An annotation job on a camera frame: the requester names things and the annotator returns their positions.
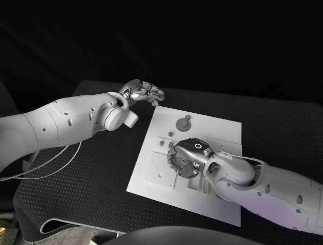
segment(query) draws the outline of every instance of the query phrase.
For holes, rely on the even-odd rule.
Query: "black table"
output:
[[[121,84],[82,81],[75,94],[118,91]],[[317,104],[163,88],[162,106],[242,123],[244,156],[264,160],[323,184],[323,108]],[[323,236],[293,231],[241,210],[241,228],[125,191],[154,108],[138,102],[138,121],[102,131],[82,142],[68,167],[39,180],[25,180],[14,208],[26,241],[38,241],[75,225],[131,232],[154,226],[190,226],[219,230],[267,244],[322,244]],[[27,174],[58,170],[78,145]],[[33,167],[59,149],[40,151]]]

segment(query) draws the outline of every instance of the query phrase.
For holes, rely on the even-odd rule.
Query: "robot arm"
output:
[[[136,100],[147,100],[153,106],[164,100],[163,91],[138,79],[120,92],[62,98],[27,113],[2,117],[0,172],[42,149],[75,144],[123,123],[131,128],[137,115],[128,108]]]
[[[199,172],[218,194],[275,224],[323,235],[323,185],[265,164],[251,165],[199,139],[180,141],[167,162],[183,178]]]

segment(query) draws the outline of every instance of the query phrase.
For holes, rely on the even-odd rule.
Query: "white board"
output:
[[[192,126],[189,131],[180,132],[176,129],[176,121],[186,115],[190,116]],[[222,149],[242,155],[241,123],[157,106],[127,191],[241,226],[239,205],[216,196],[202,174],[187,180],[176,176],[175,170],[170,169],[166,160],[169,143],[175,145],[187,138],[202,139],[215,151]]]

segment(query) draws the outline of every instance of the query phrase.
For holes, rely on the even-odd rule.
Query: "cable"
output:
[[[255,158],[252,158],[252,157],[242,157],[242,156],[238,156],[238,155],[234,155],[234,154],[229,154],[232,157],[239,157],[239,158],[244,158],[244,159],[248,159],[248,160],[252,160],[252,161],[255,161],[255,162],[258,162],[258,163],[261,163],[261,164],[264,164],[264,165],[268,165],[264,161],[261,161],[261,160],[258,160],[258,159],[255,159]]]
[[[75,154],[74,154],[74,156],[72,156],[69,162],[65,164],[65,166],[64,166],[58,171],[52,172],[49,175],[45,175],[45,176],[40,176],[40,177],[36,177],[36,178],[22,178],[22,177],[16,177],[14,179],[20,179],[20,180],[38,180],[38,179],[42,179],[42,178],[45,178],[45,177],[52,176],[52,175],[53,175],[55,173],[58,173],[58,172],[68,166],[68,164],[72,162],[72,160],[74,160],[74,158],[75,158],[75,155],[76,155],[76,153],[78,153],[78,151],[79,151],[81,145],[82,145],[82,142],[79,142],[78,149],[76,149],[76,151],[75,151]]]
[[[9,179],[36,180],[36,179],[40,179],[40,178],[45,178],[45,177],[53,175],[55,173],[58,173],[58,172],[66,167],[66,165],[68,165],[68,164],[71,163],[71,161],[74,160],[75,155],[76,155],[76,153],[78,153],[78,151],[79,151],[79,148],[81,148],[81,144],[82,144],[82,143],[79,142],[78,149],[76,149],[76,151],[75,151],[75,154],[74,154],[74,156],[72,156],[69,162],[65,164],[65,166],[64,166],[58,171],[52,172],[49,175],[45,175],[45,176],[38,177],[38,178],[22,178],[22,177],[17,177],[17,176],[20,176],[20,175],[29,173],[30,171],[36,170],[38,168],[40,168],[43,165],[46,165],[46,164],[48,164],[48,163],[49,163],[49,162],[51,162],[51,161],[61,155],[61,153],[65,151],[65,149],[66,149],[68,146],[66,146],[65,149],[58,153],[58,155],[56,155],[48,162],[45,162],[39,167],[33,168],[32,170],[26,171],[25,173],[22,173],[22,174],[19,174],[19,175],[14,175],[14,176],[6,177],[6,178],[0,178],[0,181],[9,180]]]
[[[52,160],[64,153],[64,151],[66,150],[66,148],[68,148],[68,146],[64,148],[64,150],[40,165],[40,166],[38,166],[38,167],[35,167],[33,169],[30,169],[29,171],[26,171],[26,172],[23,172],[23,173],[20,173],[20,174],[17,174],[17,175],[13,175],[13,176],[10,176],[10,177],[3,177],[3,178],[0,178],[0,181],[3,181],[3,180],[9,180],[9,179],[13,179],[13,178],[16,178],[16,177],[19,177],[20,175],[25,175],[25,174],[27,174],[29,172],[32,172],[32,171],[35,171],[36,169],[39,169],[40,167],[43,167],[49,162],[52,162]]]

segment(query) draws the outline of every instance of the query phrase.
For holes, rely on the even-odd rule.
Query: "black background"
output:
[[[0,3],[0,80],[20,112],[82,79],[134,78],[323,105],[323,1]]]

